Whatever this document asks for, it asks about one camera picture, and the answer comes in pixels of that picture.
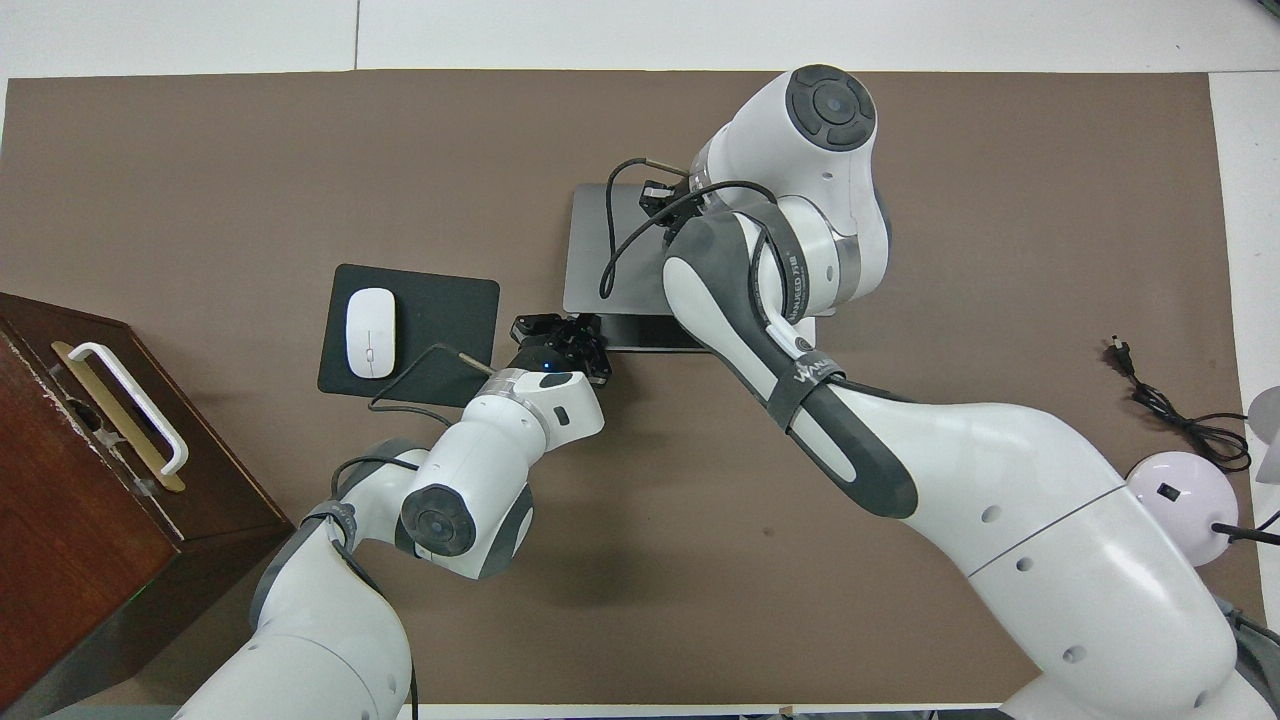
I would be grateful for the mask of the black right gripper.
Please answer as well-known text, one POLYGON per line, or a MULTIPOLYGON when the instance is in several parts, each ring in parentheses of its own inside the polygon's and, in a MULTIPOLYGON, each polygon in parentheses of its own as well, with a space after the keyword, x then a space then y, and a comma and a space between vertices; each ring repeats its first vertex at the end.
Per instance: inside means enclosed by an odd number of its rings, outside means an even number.
POLYGON ((671 206, 672 217, 699 217, 700 200, 685 200, 694 191, 689 178, 681 178, 675 184, 664 184, 655 179, 645 179, 637 197, 637 205, 645 213, 660 213, 671 206))

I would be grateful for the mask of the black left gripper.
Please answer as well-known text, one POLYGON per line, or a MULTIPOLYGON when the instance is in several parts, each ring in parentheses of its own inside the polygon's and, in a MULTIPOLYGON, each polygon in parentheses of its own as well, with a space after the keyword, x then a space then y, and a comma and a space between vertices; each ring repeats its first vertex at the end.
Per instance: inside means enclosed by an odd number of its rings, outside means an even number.
POLYGON ((613 370, 605 351, 602 318, 595 313, 580 313, 568 319, 568 340, 536 338, 556 332, 563 324, 563 316, 557 313, 516 316, 511 338, 520 348, 509 360, 509 366, 526 372, 581 372, 591 384, 607 384, 613 370))

